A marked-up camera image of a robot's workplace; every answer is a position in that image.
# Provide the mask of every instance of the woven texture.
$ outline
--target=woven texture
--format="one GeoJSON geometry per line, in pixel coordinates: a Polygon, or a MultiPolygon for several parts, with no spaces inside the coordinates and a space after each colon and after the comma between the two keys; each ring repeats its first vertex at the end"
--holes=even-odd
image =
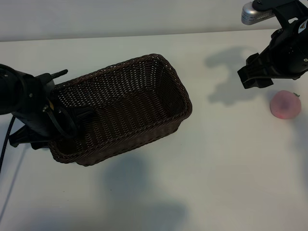
{"type": "Polygon", "coordinates": [[[89,166],[175,132],[192,113],[176,71],[150,54],[56,85],[65,107],[90,106],[74,139],[49,142],[56,161],[89,166]]]}

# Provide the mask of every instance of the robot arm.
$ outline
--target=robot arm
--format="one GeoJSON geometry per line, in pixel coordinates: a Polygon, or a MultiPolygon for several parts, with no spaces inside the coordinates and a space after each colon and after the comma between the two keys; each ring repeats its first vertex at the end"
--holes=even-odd
{"type": "Polygon", "coordinates": [[[59,99],[51,98],[53,79],[67,70],[37,77],[0,64],[0,115],[12,113],[25,126],[12,134],[10,144],[31,143],[32,148],[47,146],[57,138],[73,138],[79,121],[92,114],[88,107],[65,108],[59,99]]]}
{"type": "Polygon", "coordinates": [[[299,0],[255,0],[243,7],[242,22],[252,25],[276,16],[282,28],[269,46],[251,55],[238,71],[245,89],[265,88],[272,78],[298,79],[308,71],[308,9],[299,0]],[[290,19],[298,20],[289,23],[290,19]]]}

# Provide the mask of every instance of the white wall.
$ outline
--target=white wall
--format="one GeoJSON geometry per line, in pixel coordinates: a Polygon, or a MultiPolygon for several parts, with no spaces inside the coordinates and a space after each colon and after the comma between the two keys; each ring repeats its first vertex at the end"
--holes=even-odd
{"type": "Polygon", "coordinates": [[[1,0],[0,41],[278,28],[241,23],[250,0],[1,0]]]}

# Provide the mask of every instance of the silver metal part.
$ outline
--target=silver metal part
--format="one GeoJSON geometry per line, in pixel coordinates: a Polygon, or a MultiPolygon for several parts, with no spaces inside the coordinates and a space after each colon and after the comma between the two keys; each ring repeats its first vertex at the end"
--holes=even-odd
{"type": "Polygon", "coordinates": [[[252,25],[266,19],[275,17],[272,11],[259,12],[252,7],[252,2],[247,3],[242,10],[242,23],[252,25]]]}

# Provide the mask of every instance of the white table surface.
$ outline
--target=white table surface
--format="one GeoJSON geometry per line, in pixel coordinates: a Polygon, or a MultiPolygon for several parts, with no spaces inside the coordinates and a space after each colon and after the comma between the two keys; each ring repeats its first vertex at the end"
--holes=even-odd
{"type": "MultiPolygon", "coordinates": [[[[236,73],[272,32],[0,43],[0,63],[16,70],[68,69],[57,83],[159,53],[193,105],[176,133],[92,167],[9,146],[0,230],[307,231],[308,76],[245,90],[236,73]],[[269,99],[278,90],[301,95],[295,120],[271,115],[269,99]]],[[[0,116],[1,142],[10,118],[0,116]]]]}

